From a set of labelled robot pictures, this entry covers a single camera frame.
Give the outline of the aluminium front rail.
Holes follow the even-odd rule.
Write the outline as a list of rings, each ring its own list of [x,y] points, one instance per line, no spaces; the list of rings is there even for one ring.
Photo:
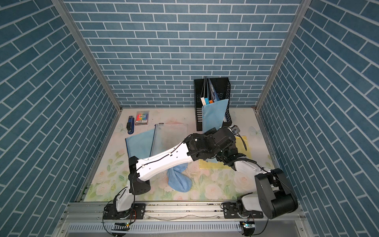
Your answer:
[[[252,229],[260,232],[270,228],[294,230],[306,236],[310,227],[301,209],[273,220],[225,219],[221,201],[146,201],[143,219],[131,221],[104,220],[104,202],[72,202],[67,207],[55,234],[69,233],[169,233],[169,232],[221,232]]]

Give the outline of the colourful marker pack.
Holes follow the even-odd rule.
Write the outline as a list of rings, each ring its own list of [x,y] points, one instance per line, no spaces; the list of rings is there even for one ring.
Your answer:
[[[147,125],[149,123],[149,111],[138,111],[135,118],[135,125]]]

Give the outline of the blue stapler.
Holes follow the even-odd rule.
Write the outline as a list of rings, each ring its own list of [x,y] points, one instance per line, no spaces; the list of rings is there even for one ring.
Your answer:
[[[134,123],[135,123],[135,118],[133,116],[128,117],[128,122],[126,125],[127,128],[127,133],[128,134],[133,134],[134,133]]]

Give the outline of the yellow mesh document bag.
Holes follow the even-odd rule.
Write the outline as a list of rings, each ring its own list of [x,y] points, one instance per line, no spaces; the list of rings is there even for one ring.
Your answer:
[[[247,158],[252,159],[251,150],[248,144],[248,139],[246,136],[241,138],[236,138],[236,147],[239,153],[243,153]],[[216,158],[200,160],[199,161],[199,169],[202,170],[211,170],[211,169],[230,169],[229,166],[224,165],[223,162],[217,161]]]

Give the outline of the blue microfiber cloth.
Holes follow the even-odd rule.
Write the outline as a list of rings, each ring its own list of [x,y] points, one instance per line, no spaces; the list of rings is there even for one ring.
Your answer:
[[[167,171],[169,186],[182,193],[188,192],[192,187],[191,179],[183,174],[187,167],[188,163],[185,163],[172,167]]]

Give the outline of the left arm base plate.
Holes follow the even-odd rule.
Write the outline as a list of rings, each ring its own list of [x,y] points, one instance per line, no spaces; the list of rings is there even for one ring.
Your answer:
[[[104,220],[125,220],[131,221],[143,219],[145,214],[146,204],[135,203],[132,209],[127,211],[117,211],[115,204],[109,203],[104,207],[103,219]]]

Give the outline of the blue folder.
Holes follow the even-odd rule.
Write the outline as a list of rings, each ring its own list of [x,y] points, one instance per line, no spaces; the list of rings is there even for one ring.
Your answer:
[[[211,79],[208,79],[208,85],[209,85],[209,92],[210,92],[210,96],[211,96],[212,100],[214,102],[219,101],[220,99],[218,97],[218,94],[217,94],[212,82],[211,82]]]

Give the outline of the light blue mesh document bag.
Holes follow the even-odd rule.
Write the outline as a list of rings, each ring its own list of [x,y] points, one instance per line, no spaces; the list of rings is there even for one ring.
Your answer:
[[[224,99],[202,107],[202,131],[207,132],[215,128],[218,130],[223,126],[223,121],[229,100]]]

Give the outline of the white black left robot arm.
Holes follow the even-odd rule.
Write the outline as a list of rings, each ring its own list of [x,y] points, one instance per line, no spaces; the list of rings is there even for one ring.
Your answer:
[[[135,196],[150,191],[150,179],[158,173],[181,164],[197,160],[216,159],[224,165],[234,167],[237,155],[236,138],[240,129],[212,128],[204,134],[193,133],[173,148],[146,159],[129,158],[129,184],[114,198],[116,212],[129,211]]]

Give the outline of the aluminium corner post left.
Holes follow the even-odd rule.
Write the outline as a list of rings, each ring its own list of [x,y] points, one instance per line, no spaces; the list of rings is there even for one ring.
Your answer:
[[[116,110],[120,113],[122,111],[122,106],[116,99],[116,96],[114,95],[112,89],[110,88],[104,74],[102,73],[99,65],[97,64],[89,46],[87,45],[84,37],[82,36],[79,28],[77,27],[74,19],[72,18],[70,12],[68,11],[64,1],[61,0],[52,0],[52,3],[56,10],[58,11],[60,17],[64,21],[65,25],[67,26],[69,32],[72,34],[75,42],[79,46],[80,50],[82,51],[83,55],[87,59],[91,69],[95,73],[98,81],[103,86],[105,92],[109,96],[110,100],[112,101],[114,107]]]

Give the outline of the clear mesh document bag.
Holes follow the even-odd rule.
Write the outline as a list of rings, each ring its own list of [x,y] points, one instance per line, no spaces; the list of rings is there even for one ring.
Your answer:
[[[187,124],[156,124],[150,156],[152,157],[175,147],[182,142],[187,135]]]

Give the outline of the aluminium corner post right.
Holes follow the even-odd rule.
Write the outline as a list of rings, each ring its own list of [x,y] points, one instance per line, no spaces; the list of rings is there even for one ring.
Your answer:
[[[304,1],[301,1],[301,4],[299,5],[299,8],[295,14],[295,17],[294,17],[294,21],[293,23],[291,24],[290,28],[289,28],[289,31],[286,35],[286,38],[284,39],[284,42],[283,42],[283,45],[280,49],[280,52],[275,60],[275,63],[271,69],[271,72],[267,78],[267,81],[263,87],[263,90],[261,92],[261,95],[258,99],[258,102],[256,104],[256,107],[255,107],[255,111],[258,113],[262,107],[263,107],[263,103],[268,95],[268,92],[273,84],[273,82],[275,81],[275,77],[277,76],[278,74],[278,71],[283,63],[283,60],[289,50],[289,47],[291,46],[291,43],[300,27],[300,24],[308,10],[308,7],[310,6],[311,4],[311,0],[304,0]]]

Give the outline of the aluminium corner post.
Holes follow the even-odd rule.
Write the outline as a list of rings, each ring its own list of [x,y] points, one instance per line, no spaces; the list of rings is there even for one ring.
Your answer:
[[[104,74],[102,73],[99,65],[97,64],[89,46],[87,45],[84,37],[82,36],[79,28],[77,27],[74,19],[72,18],[70,12],[68,11],[64,1],[61,0],[52,0],[52,3],[56,10],[58,11],[60,17],[64,21],[65,25],[67,26],[69,32],[72,34],[75,42],[79,46],[80,50],[82,51],[83,55],[87,59],[91,69],[95,73],[98,81],[103,86],[105,92],[109,96],[110,100],[112,101],[114,107],[116,110],[120,113],[122,111],[122,106],[116,99],[116,96],[114,95],[112,89],[110,88]]]
[[[263,90],[261,92],[261,95],[258,99],[258,102],[256,104],[256,107],[255,107],[255,111],[258,113],[262,107],[263,107],[263,103],[268,95],[268,92],[273,84],[273,82],[275,81],[275,77],[277,76],[278,74],[278,71],[283,63],[283,60],[289,50],[289,47],[291,46],[291,43],[300,27],[300,24],[308,10],[308,7],[310,6],[311,4],[311,0],[304,0],[304,1],[301,1],[301,4],[299,5],[299,8],[295,14],[295,17],[294,17],[294,21],[293,23],[291,24],[290,28],[289,28],[289,31],[286,35],[286,38],[284,39],[284,42],[283,42],[283,45],[280,49],[280,52],[275,60],[275,63],[271,69],[271,72],[267,78],[267,81],[263,87]]]

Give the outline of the black mesh file holder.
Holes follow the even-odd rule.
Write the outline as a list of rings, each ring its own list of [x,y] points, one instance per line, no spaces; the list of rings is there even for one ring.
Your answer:
[[[196,130],[202,130],[203,102],[230,99],[231,83],[228,77],[194,80],[194,108]]]

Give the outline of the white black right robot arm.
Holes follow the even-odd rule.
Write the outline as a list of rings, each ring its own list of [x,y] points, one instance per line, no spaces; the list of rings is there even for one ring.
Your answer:
[[[267,171],[241,153],[223,151],[216,159],[255,180],[257,195],[245,194],[236,201],[235,210],[242,217],[266,216],[268,219],[274,219],[298,209],[296,194],[281,169]]]

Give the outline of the blue document bag far left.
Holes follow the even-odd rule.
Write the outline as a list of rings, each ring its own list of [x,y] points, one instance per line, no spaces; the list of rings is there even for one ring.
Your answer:
[[[155,129],[145,131],[125,139],[127,154],[138,159],[146,159],[151,156]]]

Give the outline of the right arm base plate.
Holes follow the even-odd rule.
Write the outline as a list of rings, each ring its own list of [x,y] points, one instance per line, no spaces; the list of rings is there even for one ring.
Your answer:
[[[262,211],[246,210],[242,206],[242,202],[222,202],[220,208],[223,211],[225,219],[263,219],[264,215]]]

